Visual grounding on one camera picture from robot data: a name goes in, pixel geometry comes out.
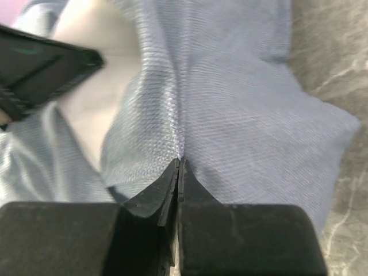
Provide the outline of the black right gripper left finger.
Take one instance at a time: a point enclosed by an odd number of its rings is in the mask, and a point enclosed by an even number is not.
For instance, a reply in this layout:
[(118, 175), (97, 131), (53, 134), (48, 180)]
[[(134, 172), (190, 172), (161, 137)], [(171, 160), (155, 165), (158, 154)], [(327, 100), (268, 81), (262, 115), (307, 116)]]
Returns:
[(169, 275), (180, 162), (119, 203), (10, 202), (1, 208), (2, 275)]

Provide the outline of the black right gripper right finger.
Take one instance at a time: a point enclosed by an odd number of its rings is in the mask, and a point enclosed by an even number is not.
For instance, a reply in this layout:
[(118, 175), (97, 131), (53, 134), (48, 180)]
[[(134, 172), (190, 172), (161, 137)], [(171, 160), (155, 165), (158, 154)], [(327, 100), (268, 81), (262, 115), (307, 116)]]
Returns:
[(182, 275), (327, 275), (313, 224), (295, 205), (221, 204), (182, 159), (178, 176)]

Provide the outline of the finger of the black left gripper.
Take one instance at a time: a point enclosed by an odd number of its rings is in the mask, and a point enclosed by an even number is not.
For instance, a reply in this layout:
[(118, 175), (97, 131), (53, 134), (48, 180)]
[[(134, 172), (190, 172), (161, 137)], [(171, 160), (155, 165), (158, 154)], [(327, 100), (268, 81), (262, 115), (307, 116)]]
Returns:
[(1, 26), (1, 129), (24, 120), (103, 66), (94, 49)]

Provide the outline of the white pillow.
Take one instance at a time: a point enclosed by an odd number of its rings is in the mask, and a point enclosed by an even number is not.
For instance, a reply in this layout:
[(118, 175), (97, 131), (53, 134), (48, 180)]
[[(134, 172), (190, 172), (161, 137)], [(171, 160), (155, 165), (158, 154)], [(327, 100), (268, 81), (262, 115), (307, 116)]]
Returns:
[(103, 140), (127, 86), (141, 70), (135, 26), (108, 1), (69, 1), (52, 37), (95, 49), (105, 61), (57, 103), (87, 161), (100, 171)]

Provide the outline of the blue-grey pillowcase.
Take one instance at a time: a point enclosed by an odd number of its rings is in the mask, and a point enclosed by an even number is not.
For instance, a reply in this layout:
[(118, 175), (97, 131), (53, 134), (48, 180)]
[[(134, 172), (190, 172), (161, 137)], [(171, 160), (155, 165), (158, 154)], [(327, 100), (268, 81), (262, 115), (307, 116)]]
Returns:
[[(53, 38), (68, 2), (30, 1), (14, 27)], [(108, 2), (135, 26), (141, 70), (100, 171), (57, 100), (1, 132), (1, 203), (132, 198), (185, 157), (220, 202), (295, 204), (320, 232), (360, 124), (290, 72), (290, 1)]]

